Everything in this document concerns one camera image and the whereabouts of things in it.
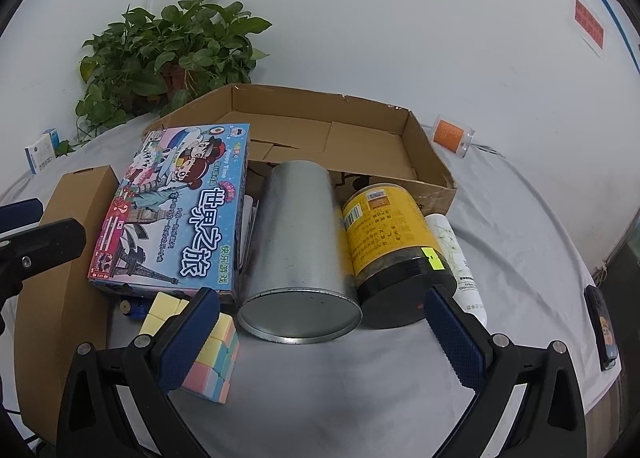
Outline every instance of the white tube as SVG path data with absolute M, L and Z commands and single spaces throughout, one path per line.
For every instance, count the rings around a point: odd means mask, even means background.
M 475 315 L 482 326 L 486 328 L 486 311 L 484 304 L 482 304 L 482 298 L 447 217 L 442 214 L 430 214 L 424 221 L 431 233 L 438 239 L 442 255 L 449 263 L 458 282 L 458 289 L 453 299 L 463 311 Z

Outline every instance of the potted plant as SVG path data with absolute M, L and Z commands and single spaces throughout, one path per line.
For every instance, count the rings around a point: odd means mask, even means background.
M 162 116 L 228 83 L 251 82 L 256 61 L 266 54 L 247 35 L 271 23 L 252 17 L 240 1 L 224 7 L 206 1 L 178 1 L 159 18 L 144 8 L 127 9 L 124 22 L 84 42 L 94 54 L 80 62 L 87 88 L 76 105 L 76 146 L 130 118 Z M 57 154 L 71 151 L 65 140 Z

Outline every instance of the wooden floor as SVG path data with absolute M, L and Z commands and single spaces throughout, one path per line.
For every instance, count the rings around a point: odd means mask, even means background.
M 588 458 L 603 458 L 625 427 L 623 373 L 585 417 Z

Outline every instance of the yellow label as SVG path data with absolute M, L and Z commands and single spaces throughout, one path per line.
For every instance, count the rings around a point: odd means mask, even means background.
M 444 270 L 444 265 L 442 261 L 438 257 L 438 253 L 434 250 L 433 247 L 423 247 L 422 251 L 424 255 L 429 259 L 429 264 L 433 270 Z
M 371 261 L 399 248 L 440 250 L 414 199 L 401 187 L 367 188 L 349 200 L 342 216 L 356 275 Z

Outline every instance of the white tablecloth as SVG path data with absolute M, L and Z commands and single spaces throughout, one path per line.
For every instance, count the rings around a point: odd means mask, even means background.
M 121 177 L 149 121 L 132 120 L 57 159 L 43 174 L 25 176 L 2 202 L 38 197 L 46 204 L 62 174 L 82 168 L 110 164 Z M 438 152 L 458 182 L 447 216 L 478 283 L 487 329 L 521 345 L 564 341 L 589 411 L 615 381 L 620 362 L 600 371 L 582 297 L 591 276 L 574 244 L 503 157 L 475 147 L 462 160 Z M 126 345 L 138 327 L 115 313 L 110 344 Z M 431 456 L 472 398 L 424 320 L 393 330 L 358 328 L 317 345 L 279 345 L 245 332 L 239 337 L 224 406 L 181 390 L 170 394 L 215 458 Z M 486 456 L 498 453 L 523 392 L 516 388 Z M 152 446 L 131 417 L 140 440 Z

